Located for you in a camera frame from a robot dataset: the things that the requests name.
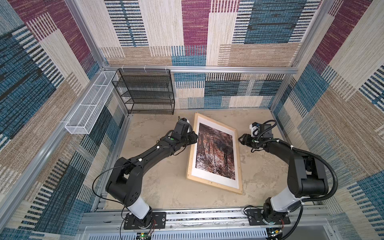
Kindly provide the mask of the autumn forest photo print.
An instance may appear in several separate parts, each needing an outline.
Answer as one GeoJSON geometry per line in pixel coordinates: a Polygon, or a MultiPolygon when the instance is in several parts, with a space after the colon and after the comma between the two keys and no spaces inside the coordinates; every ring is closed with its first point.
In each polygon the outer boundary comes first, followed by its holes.
{"type": "Polygon", "coordinates": [[[236,179],[233,136],[199,124],[195,168],[228,179],[236,179]]]}

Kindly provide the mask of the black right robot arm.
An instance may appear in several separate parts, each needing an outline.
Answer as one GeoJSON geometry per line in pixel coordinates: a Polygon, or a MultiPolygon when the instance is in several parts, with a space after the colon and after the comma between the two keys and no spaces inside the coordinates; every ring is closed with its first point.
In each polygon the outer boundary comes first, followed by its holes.
{"type": "Polygon", "coordinates": [[[329,192],[325,165],[319,158],[308,151],[293,147],[291,144],[274,138],[272,129],[274,120],[262,124],[250,125],[250,134],[243,134],[238,141],[251,152],[265,151],[288,165],[287,187],[278,195],[268,198],[261,210],[266,224],[275,224],[288,213],[301,207],[305,200],[324,197],[329,192]]]}

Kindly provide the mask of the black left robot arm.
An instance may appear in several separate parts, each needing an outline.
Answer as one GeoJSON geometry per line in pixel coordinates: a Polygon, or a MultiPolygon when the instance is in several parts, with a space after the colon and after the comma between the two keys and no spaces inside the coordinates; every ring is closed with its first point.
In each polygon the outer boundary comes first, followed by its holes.
{"type": "Polygon", "coordinates": [[[149,227],[153,222],[152,208],[141,197],[144,175],[161,160],[174,156],[181,148],[194,145],[198,135],[186,118],[150,149],[130,159],[119,158],[106,184],[106,192],[130,211],[136,226],[149,227]]]}

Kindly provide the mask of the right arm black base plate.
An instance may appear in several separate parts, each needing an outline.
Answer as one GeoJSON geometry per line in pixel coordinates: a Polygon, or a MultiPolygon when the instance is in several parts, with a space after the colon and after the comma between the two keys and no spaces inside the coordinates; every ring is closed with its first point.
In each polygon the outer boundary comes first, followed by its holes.
{"type": "Polygon", "coordinates": [[[291,220],[288,215],[283,215],[282,218],[277,220],[273,220],[272,222],[268,222],[264,220],[263,215],[261,213],[262,210],[255,208],[246,208],[245,213],[248,217],[250,226],[272,226],[272,225],[289,225],[291,224],[291,220]]]}

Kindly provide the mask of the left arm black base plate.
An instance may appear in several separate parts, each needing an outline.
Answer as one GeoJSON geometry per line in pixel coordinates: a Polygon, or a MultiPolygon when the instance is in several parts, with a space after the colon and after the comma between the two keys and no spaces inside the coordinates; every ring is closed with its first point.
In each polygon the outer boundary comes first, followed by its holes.
{"type": "Polygon", "coordinates": [[[152,212],[149,213],[140,220],[132,213],[126,215],[123,229],[124,230],[139,230],[139,229],[164,229],[166,226],[167,213],[166,212],[152,212]]]}

